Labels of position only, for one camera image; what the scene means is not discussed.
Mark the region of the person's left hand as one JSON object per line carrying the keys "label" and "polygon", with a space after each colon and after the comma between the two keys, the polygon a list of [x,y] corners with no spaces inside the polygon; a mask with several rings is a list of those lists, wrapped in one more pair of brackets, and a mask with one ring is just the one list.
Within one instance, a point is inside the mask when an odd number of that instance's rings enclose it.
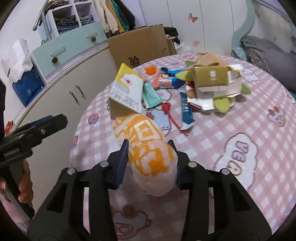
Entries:
{"label": "person's left hand", "polygon": [[[2,202],[10,202],[8,197],[5,194],[5,190],[7,189],[6,181],[3,177],[1,177],[1,201]],[[18,184],[18,189],[20,194],[18,195],[18,200],[20,203],[29,203],[33,200],[34,192],[33,192],[33,183],[31,181],[31,171],[29,167],[29,163],[27,160],[23,160],[23,174],[22,178]]]}

